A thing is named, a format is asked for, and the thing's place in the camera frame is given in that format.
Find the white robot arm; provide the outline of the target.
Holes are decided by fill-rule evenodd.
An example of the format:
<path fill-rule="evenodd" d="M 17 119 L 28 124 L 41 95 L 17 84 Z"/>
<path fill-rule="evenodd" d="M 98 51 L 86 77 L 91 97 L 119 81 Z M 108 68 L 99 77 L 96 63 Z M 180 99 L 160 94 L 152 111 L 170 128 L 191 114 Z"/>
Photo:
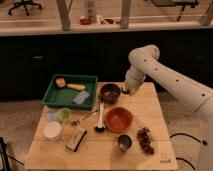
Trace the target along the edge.
<path fill-rule="evenodd" d="M 128 55 L 131 66 L 125 76 L 125 90 L 134 95 L 145 77 L 149 76 L 200 114 L 207 124 L 207 145 L 200 150 L 196 171 L 213 171 L 213 88 L 166 67 L 158 61 L 159 57 L 160 51 L 156 45 L 132 50 Z"/>

